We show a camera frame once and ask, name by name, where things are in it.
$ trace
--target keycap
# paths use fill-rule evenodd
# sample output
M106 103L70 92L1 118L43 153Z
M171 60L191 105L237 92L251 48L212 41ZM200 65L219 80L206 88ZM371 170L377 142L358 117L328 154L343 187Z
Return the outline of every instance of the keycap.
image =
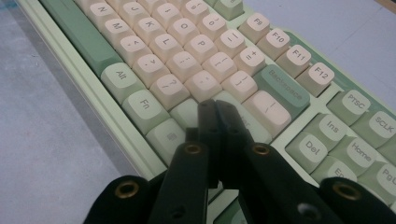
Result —
M347 178L353 181L357 181L358 178L343 162L337 160L334 157L327 156L324 161L315 169L311 176L320 183L325 178L334 176Z
M299 76L308 66L311 53L301 45L294 45L286 53L276 59L276 63L282 67L291 77Z
M357 137L345 137L329 153L345 163L357 176L363 174L376 159L376 151L364 140Z
M166 33L160 23L152 17L140 20L134 26L134 31L147 45L149 45L149 42L158 35Z
M372 189L387 205L395 202L396 168L393 165L375 161L370 169L359 176L358 182Z
M270 32L270 21L261 13L255 12L238 28L251 42L257 44L259 40Z
M113 19L105 22L102 34L115 49L118 49L120 41L126 36L134 35L134 32L122 19Z
M167 32L169 35L172 35L181 46L184 46L188 41L200 34L195 24L187 18L175 21L169 26Z
M177 147L184 143L186 134L174 119L167 119L153 128L146 137L169 166Z
M122 108L142 134L148 133L170 116L148 90L131 94L122 103Z
M190 0L181 8L181 13L185 18L197 24L209 15L209 8L203 0Z
M173 108L170 114L184 131L198 127L198 104L191 98Z
M304 128L332 150L347 133L347 126L333 114L318 114Z
M393 165L396 165L396 135L393 135L387 143L382 145L378 151L387 158Z
M378 148L394 134L396 120L384 111L366 112L351 128L372 147Z
M245 127L250 131L251 137L255 142L269 144L272 141L272 136L266 128L264 128L235 98L227 91L221 91L213 97L215 100L228 102L236 107L239 116L241 116Z
M227 21L244 14L242 0L219 0L213 8Z
M105 0L75 0L76 4L84 11L85 14L90 10L91 5L95 3L105 3Z
M136 2L136 0L106 0L111 7L116 12L120 12L120 9L122 8L123 5L130 3L130 2Z
M237 71L233 60L224 52L218 52L206 60L202 67L208 71L218 82L222 82Z
M62 30L78 49L92 71L99 77L113 63L122 63L122 58L108 44L74 2L46 1Z
M221 34L227 31L225 20L217 13L210 13L197 24L202 34L215 41Z
M258 91L243 106L276 137L290 122L290 113L266 91Z
M257 47L251 46L237 54L233 61L239 70L253 76L264 68L265 55Z
M111 64L103 71L101 80L120 105L132 93L145 89L126 63Z
M149 43L151 50L157 55L163 63L166 63L175 54L183 51L181 45L169 34L163 34L155 37L154 41Z
M158 78L149 90L160 101L165 110L173 108L190 96L183 83L172 74Z
M300 132L285 148L307 173L311 174L327 156L326 146L313 134Z
M244 71L237 71L225 79L221 83L221 86L240 103L244 102L249 96L258 90L254 79Z
M171 24L182 17L177 7L173 4L165 3L152 12L152 18L157 20L166 30Z
M140 20L149 17L149 13L137 2L126 3L119 12L120 16L131 28Z
M165 0L138 0L138 2L146 9L146 11L150 15L157 7L166 3Z
M254 80L259 90L270 93L289 111L292 119L309 106L309 93L276 65L266 66Z
M215 43L219 51L228 54L230 58L235 57L246 47L245 38L235 29L224 32Z
M194 99L199 103L210 99L222 90L216 79L206 70L190 77L185 85Z
M290 37L279 28L275 28L257 42L257 47L272 60L276 60L289 49Z
M198 35L189 41L184 49L189 52L199 64L202 64L208 58L218 52L215 43L206 35Z
M103 32L105 29L105 22L112 19L117 19L120 16L108 3L95 3L90 6L87 17L92 21L96 28Z
M366 112L370 100L356 90L339 92L327 104L327 107L347 125L353 124Z
M296 78L306 90L318 97L334 79L334 71L324 63L315 63Z
M181 82L185 82L188 78L203 70L202 66L187 51L175 54L168 60L166 66Z
M147 54L139 58L132 69L146 87L151 86L158 78L170 74L169 69L155 54Z
M137 35L124 37L116 50L130 67L132 67L139 58L152 53L151 49L149 49L145 42Z

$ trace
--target keyboard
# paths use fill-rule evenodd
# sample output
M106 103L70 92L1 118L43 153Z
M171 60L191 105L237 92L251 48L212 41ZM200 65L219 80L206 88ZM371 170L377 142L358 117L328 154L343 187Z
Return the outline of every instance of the keyboard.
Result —
M308 183L349 178L396 211L394 112L242 0L18 2L143 177L212 98ZM208 223L243 223L236 190L209 196Z

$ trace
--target white surface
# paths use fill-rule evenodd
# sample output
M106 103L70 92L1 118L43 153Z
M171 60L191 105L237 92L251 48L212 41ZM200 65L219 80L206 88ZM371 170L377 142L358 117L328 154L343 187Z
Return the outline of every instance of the white surface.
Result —
M396 15L374 0L246 0L396 109ZM0 0L0 223L80 223L133 174L11 0Z

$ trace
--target light green keycap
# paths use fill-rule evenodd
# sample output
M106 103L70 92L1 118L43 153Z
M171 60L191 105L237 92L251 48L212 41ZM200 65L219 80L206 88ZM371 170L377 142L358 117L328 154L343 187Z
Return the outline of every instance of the light green keycap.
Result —
M168 112L147 90L130 95L122 103L122 108L143 134L170 118Z
M356 175L348 166L331 156L327 156L324 161L317 167L317 169L311 174L311 176L318 183L320 183L325 178L335 176L350 179L355 182L357 181Z
M318 114L304 130L313 134L330 151L346 135L347 128L345 123L333 114Z
M250 131L255 142L270 143L272 141L272 135L230 93L221 91L213 99L235 105L245 127Z
M376 161L358 182L373 190L386 204L396 200L396 168L388 163Z
M384 111L367 112L351 128L372 147L386 143L396 132L396 120Z
M376 159L376 150L357 137L345 137L329 155L345 163L356 175L363 174Z
M396 165L396 135L388 140L388 142L378 149L385 158L387 158L393 165Z
M314 135L301 132L286 147L297 163L311 174L327 156L327 148Z
M177 105L170 114L183 130L198 127L198 104L192 99Z
M233 20L245 12L242 0L219 0L213 8L227 21Z
M338 93L327 107L345 124L351 125L366 112L371 103L360 92L343 91Z
M142 81L126 63L111 64L100 78L120 105L132 93L145 89Z
M167 119L149 131L146 137L169 166L176 148L185 142L186 134L174 119Z
M270 93L295 119L307 106L310 96L308 91L297 84L278 66L269 64L253 78L259 90Z

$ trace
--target clamp jaw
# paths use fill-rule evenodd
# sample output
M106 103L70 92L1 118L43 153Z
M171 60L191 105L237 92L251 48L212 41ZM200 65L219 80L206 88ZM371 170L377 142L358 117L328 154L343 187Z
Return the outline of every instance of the clamp jaw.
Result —
M198 128L187 130L167 171L147 181L111 182L85 223L206 223L207 190L239 189L247 223L396 223L395 214L359 184L328 178L317 189L269 145L255 143L236 108L198 105Z

